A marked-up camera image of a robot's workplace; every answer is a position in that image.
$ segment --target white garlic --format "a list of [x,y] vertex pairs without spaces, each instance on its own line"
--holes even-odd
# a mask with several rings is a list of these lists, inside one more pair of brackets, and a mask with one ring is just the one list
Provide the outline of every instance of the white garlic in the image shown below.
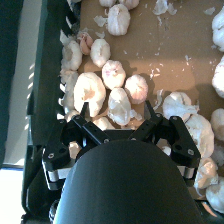
[[102,131],[115,129],[114,126],[110,123],[110,121],[106,117],[101,117],[100,119],[95,120],[93,123]]
[[109,60],[103,66],[102,69],[102,78],[104,85],[108,89],[114,89],[122,87],[124,84],[124,79],[126,73],[122,67],[122,64],[119,61]]
[[130,19],[130,13],[124,5],[113,6],[108,13],[108,32],[114,36],[125,35],[128,31]]
[[194,114],[185,123],[201,157],[208,158],[214,151],[214,133],[211,124],[201,115]]
[[61,61],[61,68],[65,70],[78,70],[82,63],[82,52],[79,44],[71,40],[68,44],[64,45],[62,49],[63,59]]
[[131,119],[131,104],[124,89],[114,88],[109,96],[108,117],[119,125],[127,125]]
[[80,113],[84,102],[89,102],[90,116],[95,117],[103,106],[106,89],[102,80],[93,72],[82,73],[74,88],[74,105]]
[[224,52],[224,6],[212,21],[213,42]]
[[127,79],[125,91],[133,104],[144,102],[148,94],[148,85],[145,79],[140,75],[133,75]]
[[198,166],[198,172],[195,178],[194,187],[205,189],[209,185],[218,183],[217,166],[215,162],[209,158],[202,158]]
[[67,114],[69,111],[74,110],[74,87],[78,79],[78,73],[75,71],[61,71],[62,83],[65,84],[65,95],[62,99],[62,105]]
[[100,5],[103,7],[112,7],[115,3],[116,0],[99,0]]
[[220,108],[212,113],[211,125],[215,137],[218,140],[224,141],[224,109]]
[[104,39],[94,41],[90,56],[93,63],[102,68],[110,58],[110,45]]
[[119,0],[119,3],[131,10],[138,6],[139,0]]
[[206,198],[214,210],[224,213],[224,177],[206,189]]
[[191,114],[197,114],[199,107],[191,105],[191,99],[183,92],[172,92],[164,99],[163,115],[166,119],[179,116],[186,121]]
[[217,94],[221,98],[224,98],[224,56],[216,66],[215,75],[212,79],[212,86],[215,88]]

